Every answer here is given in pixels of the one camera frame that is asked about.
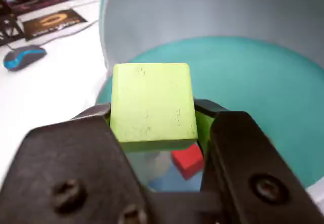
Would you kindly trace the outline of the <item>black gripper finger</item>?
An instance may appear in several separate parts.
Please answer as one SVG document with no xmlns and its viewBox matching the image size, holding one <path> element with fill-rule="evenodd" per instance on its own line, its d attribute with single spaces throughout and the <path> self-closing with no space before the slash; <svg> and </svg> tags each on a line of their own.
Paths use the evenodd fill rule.
<svg viewBox="0 0 324 224">
<path fill-rule="evenodd" d="M 323 214 L 266 134 L 244 111 L 195 99 L 207 142 L 201 190 L 216 191 L 218 223 L 323 223 Z"/>
<path fill-rule="evenodd" d="M 1 189 L 1 223 L 151 223 L 110 105 L 31 130 Z"/>
</svg>

